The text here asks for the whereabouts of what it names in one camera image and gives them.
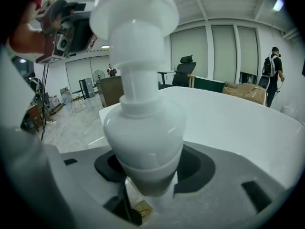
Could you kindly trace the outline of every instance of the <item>green panel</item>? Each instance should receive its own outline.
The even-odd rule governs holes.
[[[195,78],[194,88],[204,89],[212,92],[221,93],[223,91],[224,82],[215,82],[201,78]]]

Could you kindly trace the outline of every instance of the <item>white curved desk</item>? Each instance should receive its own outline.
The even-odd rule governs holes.
[[[186,113],[184,141],[238,153],[285,188],[305,163],[305,128],[296,120],[241,98],[185,87],[160,91]],[[99,111],[103,123],[115,104]]]

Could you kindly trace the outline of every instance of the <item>person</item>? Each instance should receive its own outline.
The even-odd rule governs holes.
[[[115,74],[117,73],[116,69],[113,69],[111,67],[111,65],[109,64],[109,68],[107,69],[107,74],[110,76],[110,77],[113,77],[115,76]]]
[[[272,54],[270,56],[270,61],[271,61],[271,64],[274,64],[275,74],[274,74],[274,76],[270,76],[270,83],[269,83],[269,86],[267,89],[268,96],[267,96],[266,105],[269,108],[273,101],[274,95],[277,91],[278,76],[280,77],[281,82],[284,81],[282,61],[280,59],[280,51],[277,47],[272,48]]]
[[[53,119],[51,118],[49,111],[46,110],[45,104],[42,101],[42,94],[43,94],[43,85],[40,79],[36,78],[36,74],[33,72],[30,75],[30,87],[36,93],[34,97],[34,101],[36,102],[40,113],[44,113],[46,118],[47,124],[54,123]]]

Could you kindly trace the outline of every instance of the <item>cardboard box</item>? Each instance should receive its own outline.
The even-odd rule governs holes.
[[[236,83],[233,83],[233,82],[224,82],[224,86],[225,87],[230,87],[230,88],[237,88],[237,87],[241,86],[241,84],[236,84]]]
[[[240,97],[258,104],[265,104],[266,90],[258,85],[244,83],[237,88],[224,87],[222,93]]]

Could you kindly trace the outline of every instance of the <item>white cylindrical component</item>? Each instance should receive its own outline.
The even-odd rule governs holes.
[[[157,212],[163,213],[173,200],[174,187],[178,183],[177,172],[173,176],[172,182],[168,190],[159,197],[143,197],[143,199]]]
[[[93,32],[108,40],[110,61],[121,70],[121,105],[105,118],[104,132],[121,166],[145,196],[166,193],[176,172],[185,116],[158,91],[164,36],[178,25],[173,0],[96,0]]]

